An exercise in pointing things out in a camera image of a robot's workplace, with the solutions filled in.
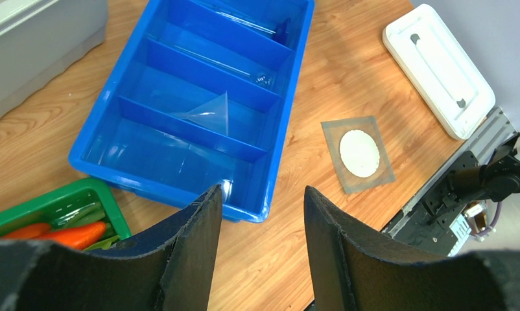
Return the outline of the glass round bottom tube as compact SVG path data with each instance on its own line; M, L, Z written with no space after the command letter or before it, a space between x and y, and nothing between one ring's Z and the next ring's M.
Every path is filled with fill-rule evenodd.
M191 56L194 56L195 58L198 58L199 60L205 61L207 63L210 63L211 65L217 66L229 73L233 73L237 76L240 76L246 80L249 80L263 88L269 89L272 87L274 83L274 77L272 75L268 75L266 71L256 71L253 72L250 69L243 70L239 67L235 67L233 65L230 65L225 62L221 62L219 60L216 60L214 58L210 58L207 56L204 56L203 54L199 54L197 52L191 51L189 49L185 49L183 47L174 45L175 49L178 49L186 54L189 54Z

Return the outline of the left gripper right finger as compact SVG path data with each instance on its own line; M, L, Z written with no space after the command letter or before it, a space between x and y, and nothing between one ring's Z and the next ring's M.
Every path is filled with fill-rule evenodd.
M446 257L398 242L305 188L317 310L520 310L520 251Z

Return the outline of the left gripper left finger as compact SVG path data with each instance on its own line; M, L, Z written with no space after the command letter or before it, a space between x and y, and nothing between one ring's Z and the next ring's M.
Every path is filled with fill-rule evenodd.
M222 189L107 250L0 240L0 310L205 310Z

